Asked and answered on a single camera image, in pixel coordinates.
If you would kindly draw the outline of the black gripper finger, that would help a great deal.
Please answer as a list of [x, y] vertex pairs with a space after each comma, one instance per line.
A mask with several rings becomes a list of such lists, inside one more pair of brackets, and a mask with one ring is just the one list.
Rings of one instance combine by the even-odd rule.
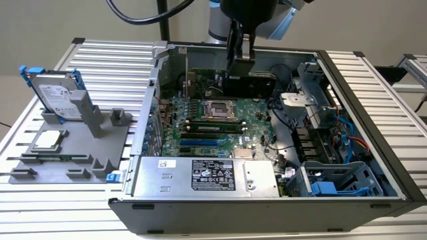
[[226, 72], [229, 75], [246, 75], [254, 65], [254, 43], [256, 35], [244, 33], [237, 21], [230, 21], [226, 40]]

